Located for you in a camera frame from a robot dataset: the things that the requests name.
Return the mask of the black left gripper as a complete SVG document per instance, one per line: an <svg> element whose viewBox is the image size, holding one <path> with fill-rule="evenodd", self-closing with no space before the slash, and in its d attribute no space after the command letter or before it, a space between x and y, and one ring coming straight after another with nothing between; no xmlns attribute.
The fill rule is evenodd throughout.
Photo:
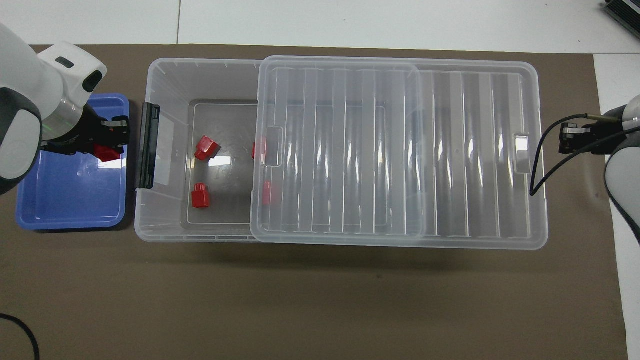
<svg viewBox="0 0 640 360"><path fill-rule="evenodd" d="M96 158L107 158L108 153L96 143L103 126L112 129L103 134L103 146L119 151L130 144L130 117L114 116L105 120L98 116L91 106L85 105L80 119L70 132L55 139L42 141L42 150L69 157L82 153Z"/></svg>

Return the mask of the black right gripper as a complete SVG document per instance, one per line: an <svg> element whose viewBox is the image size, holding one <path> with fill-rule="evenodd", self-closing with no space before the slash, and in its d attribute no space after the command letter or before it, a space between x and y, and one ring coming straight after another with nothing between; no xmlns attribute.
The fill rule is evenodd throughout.
<svg viewBox="0 0 640 360"><path fill-rule="evenodd" d="M626 139L621 134L624 130L621 123L596 122L579 127L577 124L562 124L558 134L558 152L569 155L578 150L579 137L585 133L587 152L592 154L612 154Z"/></svg>

